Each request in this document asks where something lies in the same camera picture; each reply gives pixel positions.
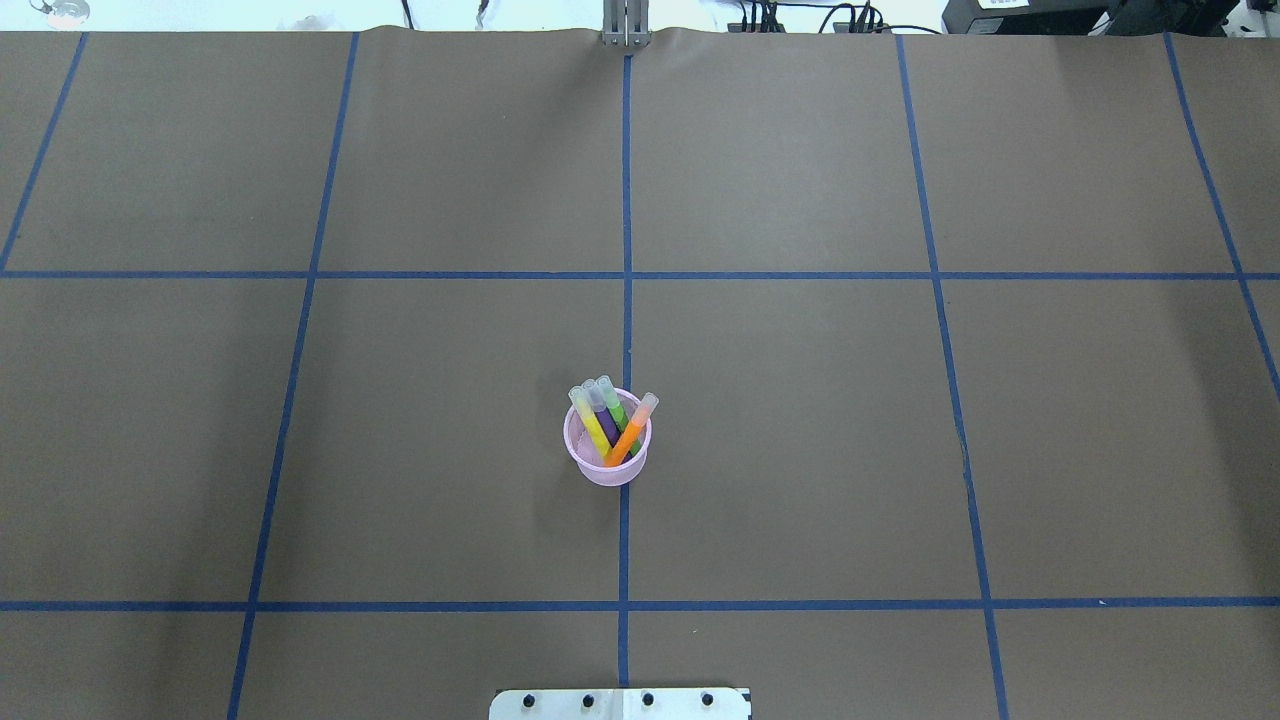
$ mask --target black device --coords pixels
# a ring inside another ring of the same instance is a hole
[[[1114,0],[1107,35],[1180,32],[1224,36],[1222,19],[1239,0]]]
[[[1088,35],[1108,1],[948,0],[942,24],[954,35]]]

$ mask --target purple marker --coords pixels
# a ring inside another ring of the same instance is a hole
[[[591,413],[595,413],[595,419],[600,421],[600,428],[604,430],[604,437],[609,439],[609,446],[618,445],[618,427],[613,423],[613,415],[609,415],[608,407],[604,406],[604,391],[595,380],[582,383],[582,389],[586,391],[586,398],[591,402]]]

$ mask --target yellow highlighter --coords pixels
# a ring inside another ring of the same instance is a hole
[[[613,450],[604,456],[605,468],[617,468],[622,459],[627,456],[627,451],[631,450],[631,445],[640,437],[640,430],[649,424],[649,415],[653,414],[653,409],[658,406],[658,396],[646,392],[644,393],[644,400],[640,401],[640,406],[636,411],[631,414],[631,421],[627,423],[627,429],[622,430],[622,437],[618,438],[618,445],[613,446]]]
[[[609,438],[604,437],[604,429],[600,428],[600,421],[595,419],[595,413],[591,411],[591,401],[588,400],[586,391],[582,389],[582,386],[573,386],[573,389],[568,391],[568,398],[573,401],[573,410],[577,410],[577,416],[582,420],[586,434],[591,437],[595,450],[599,451],[603,459],[609,454]]]

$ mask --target blue tape line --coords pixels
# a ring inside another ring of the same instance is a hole
[[[1183,72],[1178,67],[1178,53],[1174,51],[1174,36],[1167,32],[1165,33],[1165,53],[1169,55],[1169,69],[1174,74],[1174,87],[1178,90],[1178,104],[1183,109],[1187,135],[1190,137],[1192,149],[1196,151],[1196,161],[1199,163],[1201,174],[1204,177],[1204,187],[1208,190],[1208,199],[1213,204],[1213,214],[1217,215],[1217,227],[1222,231],[1226,252],[1231,256],[1231,266],[1235,268],[1235,278],[1240,284],[1240,295],[1244,296],[1244,306],[1249,311],[1249,322],[1253,323],[1253,334],[1258,338],[1258,347],[1262,350],[1262,361],[1266,363],[1267,374],[1271,375],[1271,388],[1275,391],[1276,400],[1280,401],[1280,372],[1276,372],[1276,361],[1271,355],[1271,345],[1267,343],[1267,333],[1262,329],[1262,319],[1258,318],[1258,307],[1253,304],[1249,281],[1244,274],[1244,265],[1240,263],[1235,238],[1231,237],[1231,227],[1226,222],[1222,200],[1217,195],[1217,183],[1213,182],[1213,173],[1210,172],[1208,160],[1204,159],[1204,150],[1201,147],[1199,133],[1196,132],[1196,120],[1192,119],[1192,106],[1187,101],[1187,88],[1183,85]]]
[[[631,388],[631,310],[635,297],[631,258],[631,63],[622,58],[622,387]],[[618,491],[618,687],[631,684],[631,486]]]
[[[293,398],[297,395],[298,374],[302,366],[302,351],[307,340],[307,325],[311,319],[311,300],[315,296],[316,272],[320,269],[320,252],[324,247],[324,231],[329,215],[329,200],[333,196],[333,179],[338,172],[338,155],[342,150],[342,131],[347,119],[347,102],[351,99],[351,79],[356,72],[356,51],[360,47],[360,33],[351,33],[351,46],[347,50],[347,72],[342,81],[342,99],[338,101],[338,119],[334,123],[333,145],[329,149],[329,169],[325,172],[324,195],[320,200],[320,217],[316,219],[316,234],[311,246],[311,265],[307,287],[302,293],[302,310],[298,314],[298,332],[293,341],[293,357],[289,361],[289,379],[284,389],[284,406],[280,411],[280,427],[275,437],[275,456],[271,460],[271,479],[266,487],[266,502],[262,509],[262,524],[257,536],[257,551],[253,556],[253,577],[250,580],[248,609],[244,611],[244,625],[241,629],[241,646],[236,657],[236,674],[232,678],[230,701],[227,706],[227,719],[236,720],[239,715],[241,692],[244,688],[244,671],[248,666],[248,651],[253,641],[253,621],[257,615],[259,597],[262,591],[262,570],[266,565],[266,548],[271,538],[271,520],[275,515],[275,498],[280,487],[280,470],[284,466],[284,446],[293,418]]]
[[[612,600],[549,601],[262,601],[273,614],[617,612]],[[632,600],[632,612],[881,612],[937,610],[1111,610],[1161,607],[1280,607],[1280,596],[1032,597],[937,600]],[[10,600],[0,612],[246,612],[248,602],[146,600]]]
[[[635,600],[635,612],[841,612],[982,610],[982,600]]]
[[[1280,597],[1046,597],[993,600],[996,610],[1107,610],[1115,607],[1276,607]]]
[[[82,32],[79,42],[76,44],[76,54],[72,55],[72,64],[67,68],[67,78],[63,79],[63,90],[54,102],[54,113],[45,126],[45,136],[40,140],[40,149],[36,150],[36,159],[31,163],[31,173],[27,176],[27,184],[22,188],[22,197],[18,200],[18,209],[14,210],[13,222],[9,223],[9,234],[5,237],[4,249],[0,250],[0,270],[9,264],[9,255],[13,254],[13,245],[18,241],[18,232],[22,229],[22,218],[27,214],[27,204],[31,202],[31,193],[36,190],[36,181],[40,179],[40,168],[45,164],[45,155],[49,154],[49,143],[54,140],[54,128],[63,115],[67,105],[67,96],[70,95],[72,82],[76,81],[76,70],[79,68],[81,58],[84,55],[84,45],[88,44],[88,33]]]
[[[306,279],[307,270],[4,270],[10,279]],[[426,279],[426,281],[620,281],[617,270],[319,270],[319,279]],[[1229,281],[1235,273],[1079,273],[1079,272],[987,272],[941,270],[943,281],[1055,281],[1055,282],[1179,282]],[[1244,273],[1249,281],[1280,281],[1280,273]],[[933,274],[915,270],[787,272],[787,270],[658,270],[631,273],[632,281],[932,281]]]
[[[5,270],[13,279],[305,279],[306,270]]]
[[[1234,273],[1005,273],[945,270],[945,281],[1234,281]]]
[[[983,618],[987,625],[987,651],[991,655],[991,676],[996,691],[996,708],[1001,720],[1009,720],[1009,701],[1005,693],[1005,671],[1000,657],[1000,638],[996,634],[996,614],[991,607],[991,580],[987,577],[987,553],[982,541],[982,521],[978,516],[978,493],[973,487],[973,464],[969,459],[969,437],[965,433],[964,407],[956,382],[955,356],[951,352],[951,329],[947,324],[946,299],[942,295],[942,277],[938,270],[938,251],[933,241],[933,219],[929,214],[929,195],[924,183],[924,163],[920,159],[920,138],[915,124],[915,106],[911,102],[911,79],[906,68],[906,50],[902,37],[896,36],[897,67],[902,78],[902,104],[906,110],[906,129],[911,141],[911,161],[915,165],[915,190],[920,199],[920,222],[924,225],[924,245],[929,255],[929,273],[933,275],[933,304],[938,314],[938,333],[942,337],[942,357],[947,369],[947,388],[951,393],[951,413],[960,439],[964,461],[965,495],[969,501],[969,530],[973,536],[973,555],[978,565],[978,588],[982,592]]]
[[[260,602],[259,612],[617,612],[612,600],[495,602]]]
[[[244,612],[247,602],[168,600],[10,600],[0,612]]]
[[[435,279],[435,281],[617,281],[618,272],[502,272],[502,270],[320,270],[321,279]]]
[[[924,272],[684,272],[658,270],[632,273],[637,281],[927,281]]]

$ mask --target pen holder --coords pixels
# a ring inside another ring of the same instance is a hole
[[[618,400],[626,409],[628,418],[640,406],[640,398],[621,388],[618,388]],[[649,438],[652,437],[653,418],[645,423],[644,432],[640,433],[640,451],[634,457],[623,460],[617,468],[605,468],[604,459],[600,457],[595,443],[591,442],[586,428],[582,427],[582,419],[572,407],[564,414],[564,450],[568,450],[570,457],[577,462],[577,469],[586,475],[586,479],[598,486],[617,487],[634,480],[644,469],[644,460],[649,455]]]

